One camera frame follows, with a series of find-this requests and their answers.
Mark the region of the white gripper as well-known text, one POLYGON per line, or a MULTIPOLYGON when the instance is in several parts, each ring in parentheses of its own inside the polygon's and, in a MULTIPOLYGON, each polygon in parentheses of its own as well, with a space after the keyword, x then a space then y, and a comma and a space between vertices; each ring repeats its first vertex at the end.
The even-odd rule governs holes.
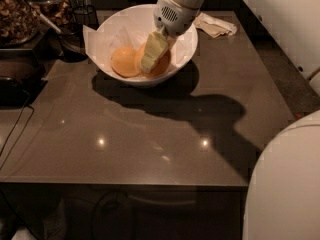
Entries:
MULTIPOLYGON (((153 11, 154 24, 167 36, 180 36, 190 28, 197 13, 197 9, 175 0, 158 0, 153 11)), ((165 35, 158 31, 149 34, 140 63, 144 72, 150 73, 169 49, 165 35)))

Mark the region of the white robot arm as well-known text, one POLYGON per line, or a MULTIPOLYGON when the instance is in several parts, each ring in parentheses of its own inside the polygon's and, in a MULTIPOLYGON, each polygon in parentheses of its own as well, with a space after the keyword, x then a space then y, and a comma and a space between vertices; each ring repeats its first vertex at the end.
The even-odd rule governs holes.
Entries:
POLYGON ((319 240, 319 91, 294 64, 283 38, 289 19, 278 18, 283 31, 269 25, 250 39, 270 78, 234 39, 217 39, 199 48, 199 64, 188 67, 152 94, 169 99, 179 118, 216 122, 211 142, 248 183, 242 240, 319 240), (300 119, 278 133, 263 149, 245 139, 235 124, 250 112, 255 129, 269 126, 281 106, 281 94, 300 119))

